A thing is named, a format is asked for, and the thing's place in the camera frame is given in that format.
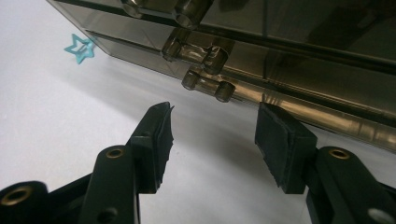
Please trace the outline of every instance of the white surface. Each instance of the white surface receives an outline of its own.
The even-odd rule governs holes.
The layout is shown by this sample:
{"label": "white surface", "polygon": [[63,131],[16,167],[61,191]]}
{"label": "white surface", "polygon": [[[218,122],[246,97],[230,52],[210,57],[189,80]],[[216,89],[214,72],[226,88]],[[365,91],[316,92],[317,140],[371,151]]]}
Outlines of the white surface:
{"label": "white surface", "polygon": [[[283,194],[254,145],[255,107],[186,91],[99,48],[77,65],[63,48],[80,32],[45,1],[2,1],[0,27],[0,189],[39,180],[54,190],[90,173],[102,149],[169,101],[174,146],[159,192],[141,195],[144,224],[310,223],[304,195]],[[395,155],[312,130],[318,147],[348,148],[396,186]]]}

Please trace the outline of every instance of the brass insert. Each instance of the brass insert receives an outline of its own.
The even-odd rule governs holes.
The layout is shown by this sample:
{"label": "brass insert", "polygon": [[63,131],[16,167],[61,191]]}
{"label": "brass insert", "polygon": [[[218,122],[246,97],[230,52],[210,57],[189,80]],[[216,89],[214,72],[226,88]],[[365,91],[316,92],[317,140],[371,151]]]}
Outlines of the brass insert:
{"label": "brass insert", "polygon": [[350,158],[349,154],[345,152],[343,149],[333,148],[329,151],[330,155],[334,156],[340,160],[348,160]]}
{"label": "brass insert", "polygon": [[30,186],[21,186],[6,194],[0,204],[5,206],[11,206],[20,202],[25,201],[32,194],[32,188]]}
{"label": "brass insert", "polygon": [[123,155],[124,150],[122,148],[115,148],[112,150],[109,150],[106,153],[106,156],[110,159],[116,159],[118,157],[121,157]]}

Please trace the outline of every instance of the blue star-shaped object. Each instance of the blue star-shaped object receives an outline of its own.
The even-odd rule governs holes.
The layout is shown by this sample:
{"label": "blue star-shaped object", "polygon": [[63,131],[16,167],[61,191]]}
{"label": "blue star-shaped object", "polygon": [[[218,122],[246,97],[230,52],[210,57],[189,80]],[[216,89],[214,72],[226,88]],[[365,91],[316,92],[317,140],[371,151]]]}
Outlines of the blue star-shaped object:
{"label": "blue star-shaped object", "polygon": [[76,60],[78,64],[85,58],[93,58],[93,47],[94,44],[90,39],[81,39],[77,35],[72,34],[73,45],[65,48],[64,50],[76,55]]}

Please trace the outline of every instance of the black plastic part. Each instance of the black plastic part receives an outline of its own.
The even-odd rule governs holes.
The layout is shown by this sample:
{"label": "black plastic part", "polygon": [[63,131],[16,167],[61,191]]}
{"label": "black plastic part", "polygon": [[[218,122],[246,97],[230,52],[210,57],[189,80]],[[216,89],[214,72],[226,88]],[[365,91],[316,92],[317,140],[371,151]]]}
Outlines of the black plastic part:
{"label": "black plastic part", "polygon": [[139,223],[133,152],[128,146],[99,153],[78,223]]}
{"label": "black plastic part", "polygon": [[22,182],[0,191],[0,223],[47,222],[48,192],[45,184]]}
{"label": "black plastic part", "polygon": [[134,150],[141,178],[138,193],[155,193],[163,182],[166,162],[173,145],[168,102],[152,106],[134,130],[126,146]]}
{"label": "black plastic part", "polygon": [[316,167],[334,210],[332,224],[395,223],[396,202],[353,153],[324,147]]}
{"label": "black plastic part", "polygon": [[303,180],[305,184],[309,187],[309,190],[316,194],[324,194],[324,188],[321,183],[317,168],[315,167],[315,161],[307,161],[304,171]]}
{"label": "black plastic part", "polygon": [[78,223],[90,180],[91,174],[85,175],[49,194],[49,223]]}
{"label": "black plastic part", "polygon": [[304,193],[304,167],[316,155],[317,140],[286,110],[260,103],[255,142],[285,193]]}
{"label": "black plastic part", "polygon": [[314,194],[311,190],[306,195],[306,206],[312,224],[331,224],[334,211],[326,194]]}
{"label": "black plastic part", "polygon": [[393,199],[393,201],[396,202],[396,189],[394,189],[391,186],[385,185],[385,184],[381,184],[381,186],[390,195],[390,197]]}

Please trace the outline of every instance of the metal screw hole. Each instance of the metal screw hole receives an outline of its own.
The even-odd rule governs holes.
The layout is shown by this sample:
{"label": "metal screw hole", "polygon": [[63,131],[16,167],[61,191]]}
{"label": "metal screw hole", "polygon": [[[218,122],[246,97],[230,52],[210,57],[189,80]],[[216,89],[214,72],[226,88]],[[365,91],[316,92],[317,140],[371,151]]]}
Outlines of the metal screw hole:
{"label": "metal screw hole", "polygon": [[30,186],[21,186],[10,191],[1,200],[1,204],[5,206],[11,206],[17,203],[25,201],[32,194],[32,188]]}
{"label": "metal screw hole", "polygon": [[116,159],[122,155],[123,155],[123,149],[121,148],[116,148],[106,153],[106,156],[110,159]]}
{"label": "metal screw hole", "polygon": [[344,150],[338,148],[331,149],[329,153],[330,155],[340,160],[348,160],[350,158],[349,154],[347,154]]}

